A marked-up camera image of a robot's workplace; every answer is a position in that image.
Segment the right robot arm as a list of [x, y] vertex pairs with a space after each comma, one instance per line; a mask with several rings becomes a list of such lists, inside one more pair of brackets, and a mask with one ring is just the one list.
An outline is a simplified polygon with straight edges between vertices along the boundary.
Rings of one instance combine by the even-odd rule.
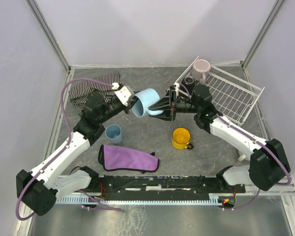
[[189, 98], [180, 98], [174, 87], [149, 107], [161, 111], [157, 118], [173, 121], [177, 113], [194, 113], [196, 125], [219, 137], [240, 151], [249, 164], [227, 167], [222, 177], [228, 185], [253, 184], [263, 191], [274, 185], [289, 185], [292, 182], [291, 168], [282, 143], [277, 139], [257, 137], [232, 123], [212, 103], [212, 95], [205, 85], [195, 85]]

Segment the pink mug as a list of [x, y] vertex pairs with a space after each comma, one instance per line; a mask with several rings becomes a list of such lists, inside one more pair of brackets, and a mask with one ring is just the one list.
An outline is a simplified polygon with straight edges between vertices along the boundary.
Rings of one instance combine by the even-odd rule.
[[204, 84], [210, 70], [211, 65], [207, 60], [197, 59], [192, 65], [191, 76], [201, 84]]

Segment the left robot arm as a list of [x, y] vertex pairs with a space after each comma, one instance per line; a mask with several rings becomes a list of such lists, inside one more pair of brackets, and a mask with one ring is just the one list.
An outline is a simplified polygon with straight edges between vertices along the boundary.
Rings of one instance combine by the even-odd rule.
[[60, 198], [56, 180], [66, 167], [92, 146], [104, 133], [103, 123], [124, 111], [128, 113], [134, 93], [115, 91], [108, 102], [94, 93], [87, 97], [80, 121], [69, 132], [68, 139], [41, 164], [16, 175], [17, 204], [24, 203], [34, 214], [46, 214]]

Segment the yellow mug black handle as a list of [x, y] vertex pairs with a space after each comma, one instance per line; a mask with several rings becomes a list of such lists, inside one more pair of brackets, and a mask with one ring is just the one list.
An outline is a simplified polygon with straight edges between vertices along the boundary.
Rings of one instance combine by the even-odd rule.
[[194, 145], [190, 143], [190, 139], [191, 139], [191, 134], [185, 128], [179, 127], [172, 132], [172, 146], [175, 149], [192, 150], [194, 148]]

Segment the black cup white interior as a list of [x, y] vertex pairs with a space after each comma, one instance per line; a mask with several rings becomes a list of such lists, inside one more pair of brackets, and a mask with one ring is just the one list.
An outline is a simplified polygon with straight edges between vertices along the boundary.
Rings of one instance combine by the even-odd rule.
[[187, 88], [187, 90], [191, 94], [195, 86], [195, 80], [193, 77], [187, 76], [182, 80], [182, 84]]

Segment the white wire dish rack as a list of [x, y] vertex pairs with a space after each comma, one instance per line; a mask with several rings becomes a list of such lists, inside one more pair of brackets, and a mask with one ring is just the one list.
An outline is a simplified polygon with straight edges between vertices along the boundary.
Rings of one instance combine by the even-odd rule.
[[216, 109], [238, 126], [246, 122], [265, 89], [252, 84], [238, 63], [211, 65], [205, 85]]

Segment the light blue mug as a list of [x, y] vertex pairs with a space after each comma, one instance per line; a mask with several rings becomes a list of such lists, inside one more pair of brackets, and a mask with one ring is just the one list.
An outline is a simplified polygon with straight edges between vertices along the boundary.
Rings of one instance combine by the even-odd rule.
[[160, 100], [158, 92], [152, 88], [147, 88], [138, 93], [135, 93], [135, 97], [138, 99], [132, 107], [133, 114], [142, 118], [145, 116], [157, 116], [163, 113], [163, 110], [152, 111], [150, 106], [156, 104]]

